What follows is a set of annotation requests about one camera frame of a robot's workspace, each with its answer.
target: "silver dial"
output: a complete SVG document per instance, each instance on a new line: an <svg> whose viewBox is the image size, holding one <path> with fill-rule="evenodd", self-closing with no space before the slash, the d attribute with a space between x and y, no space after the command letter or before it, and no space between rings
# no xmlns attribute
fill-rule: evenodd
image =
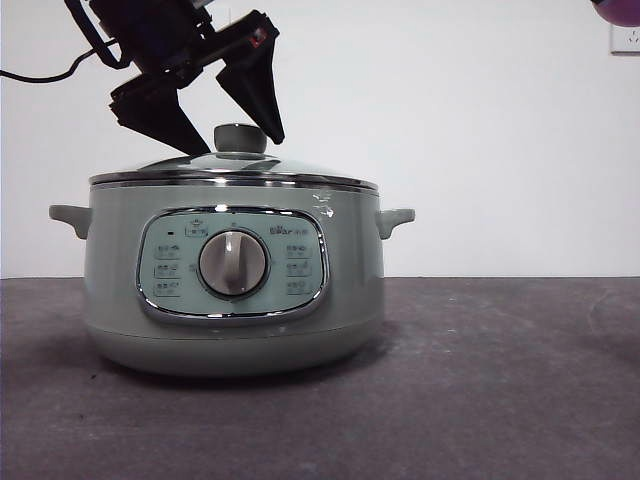
<svg viewBox="0 0 640 480"><path fill-rule="evenodd" d="M267 257L251 234L230 230L213 236L200 253L200 275L215 292L226 296L249 293L267 269Z"/></svg>

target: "control panel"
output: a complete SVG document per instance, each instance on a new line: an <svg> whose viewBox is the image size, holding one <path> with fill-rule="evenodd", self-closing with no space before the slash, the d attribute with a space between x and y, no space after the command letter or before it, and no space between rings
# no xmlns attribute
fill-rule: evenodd
<svg viewBox="0 0 640 480"><path fill-rule="evenodd" d="M138 263L145 304L177 318L286 314L318 299L327 278L315 220L265 208L164 212L147 225Z"/></svg>

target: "pot base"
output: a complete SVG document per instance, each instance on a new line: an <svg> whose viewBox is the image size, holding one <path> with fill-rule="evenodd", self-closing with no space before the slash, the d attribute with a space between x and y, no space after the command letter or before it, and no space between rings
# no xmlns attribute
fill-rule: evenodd
<svg viewBox="0 0 640 480"><path fill-rule="evenodd" d="M298 370L355 351L378 322L301 335L242 339L162 339L89 326L100 353L135 370L181 377L240 377Z"/></svg>

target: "electric hot pot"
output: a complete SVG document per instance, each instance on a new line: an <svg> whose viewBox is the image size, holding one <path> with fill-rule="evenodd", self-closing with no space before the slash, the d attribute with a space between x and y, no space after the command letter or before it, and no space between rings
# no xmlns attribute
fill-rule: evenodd
<svg viewBox="0 0 640 480"><path fill-rule="evenodd" d="M241 376L327 362L382 320L382 240L414 211L377 187L265 155L249 125L216 153L90 179L90 207L50 217L87 240L85 323L128 367Z"/></svg>

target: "lid knob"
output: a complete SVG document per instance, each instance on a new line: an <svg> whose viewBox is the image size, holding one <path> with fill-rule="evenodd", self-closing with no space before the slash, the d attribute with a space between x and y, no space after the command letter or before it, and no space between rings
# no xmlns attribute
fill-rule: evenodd
<svg viewBox="0 0 640 480"><path fill-rule="evenodd" d="M267 149L267 136L254 125L218 125L213 131L213 140L219 152L264 153Z"/></svg>

